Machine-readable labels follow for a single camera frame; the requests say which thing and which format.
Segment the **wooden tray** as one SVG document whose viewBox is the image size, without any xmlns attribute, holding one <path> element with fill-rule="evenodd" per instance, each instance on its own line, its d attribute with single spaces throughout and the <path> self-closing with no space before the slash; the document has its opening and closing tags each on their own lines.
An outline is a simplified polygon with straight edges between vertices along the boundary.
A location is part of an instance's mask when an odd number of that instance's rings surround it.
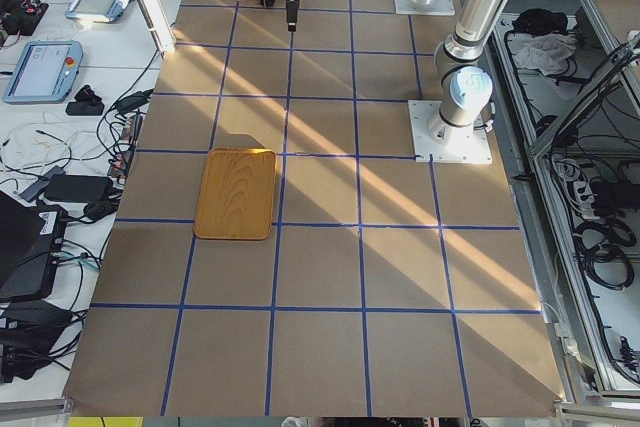
<svg viewBox="0 0 640 427">
<path fill-rule="evenodd" d="M 268 149 L 215 148 L 207 155 L 194 234 L 205 240 L 268 237 L 274 204 L 276 154 Z"/>
</svg>

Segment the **blue teach pendant near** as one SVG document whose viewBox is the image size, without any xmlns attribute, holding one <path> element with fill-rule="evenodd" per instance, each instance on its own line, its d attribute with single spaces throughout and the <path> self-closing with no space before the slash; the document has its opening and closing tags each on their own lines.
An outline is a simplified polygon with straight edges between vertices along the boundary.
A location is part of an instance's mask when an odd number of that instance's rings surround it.
<svg viewBox="0 0 640 427">
<path fill-rule="evenodd" d="M 72 90 L 82 58 L 83 47 L 77 41 L 28 42 L 2 100 L 8 104 L 62 102 Z"/>
</svg>

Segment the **white cloth heap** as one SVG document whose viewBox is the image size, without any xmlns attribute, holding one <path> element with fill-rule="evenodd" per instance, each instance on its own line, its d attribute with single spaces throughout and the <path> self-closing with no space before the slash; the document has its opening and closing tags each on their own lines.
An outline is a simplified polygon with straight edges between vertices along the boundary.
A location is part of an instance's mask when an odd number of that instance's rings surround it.
<svg viewBox="0 0 640 427">
<path fill-rule="evenodd" d="M 517 68 L 539 70 L 543 75 L 555 75 L 564 71 L 567 60 L 573 56 L 577 40 L 570 35 L 547 34 L 528 40 L 515 54 Z"/>
</svg>

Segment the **black power adapter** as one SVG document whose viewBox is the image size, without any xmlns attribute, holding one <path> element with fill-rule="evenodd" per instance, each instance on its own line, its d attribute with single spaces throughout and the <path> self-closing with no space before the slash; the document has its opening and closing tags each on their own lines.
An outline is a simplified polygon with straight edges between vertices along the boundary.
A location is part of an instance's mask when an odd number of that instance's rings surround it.
<svg viewBox="0 0 640 427">
<path fill-rule="evenodd" d="M 60 202 L 94 202 L 107 197 L 113 183 L 108 177 L 86 175 L 54 175 L 44 197 Z"/>
</svg>

